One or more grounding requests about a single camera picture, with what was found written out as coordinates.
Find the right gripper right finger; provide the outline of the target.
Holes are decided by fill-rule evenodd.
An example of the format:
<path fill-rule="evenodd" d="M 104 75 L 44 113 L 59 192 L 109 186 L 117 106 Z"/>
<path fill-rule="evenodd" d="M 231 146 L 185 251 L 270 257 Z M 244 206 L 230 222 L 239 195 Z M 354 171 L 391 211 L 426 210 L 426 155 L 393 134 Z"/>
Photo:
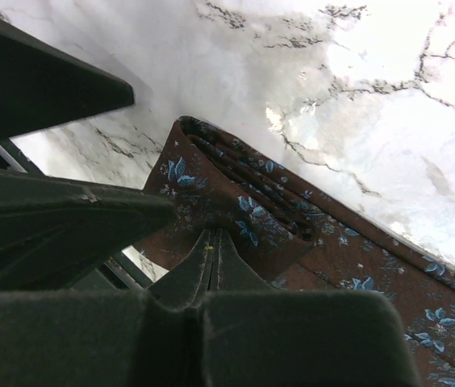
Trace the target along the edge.
<path fill-rule="evenodd" d="M 371 291 L 207 296 L 209 386 L 419 386 L 396 309 Z"/>

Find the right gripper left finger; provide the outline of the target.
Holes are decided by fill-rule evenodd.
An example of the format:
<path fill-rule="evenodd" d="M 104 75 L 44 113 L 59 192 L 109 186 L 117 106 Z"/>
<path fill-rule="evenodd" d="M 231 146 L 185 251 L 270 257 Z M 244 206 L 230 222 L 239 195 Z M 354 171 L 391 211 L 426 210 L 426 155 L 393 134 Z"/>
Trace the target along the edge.
<path fill-rule="evenodd" d="M 147 290 L 0 292 L 0 386 L 208 386 L 204 231 Z"/>

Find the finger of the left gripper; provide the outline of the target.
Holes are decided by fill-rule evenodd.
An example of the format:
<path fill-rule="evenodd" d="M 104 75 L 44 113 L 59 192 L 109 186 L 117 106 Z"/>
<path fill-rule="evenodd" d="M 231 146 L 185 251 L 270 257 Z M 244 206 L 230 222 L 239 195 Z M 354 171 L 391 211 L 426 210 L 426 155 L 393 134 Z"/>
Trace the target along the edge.
<path fill-rule="evenodd" d="M 163 196 L 0 169 L 0 290 L 70 286 L 174 218 Z"/>
<path fill-rule="evenodd" d="M 124 80 L 0 19 L 0 140 L 133 105 Z"/>

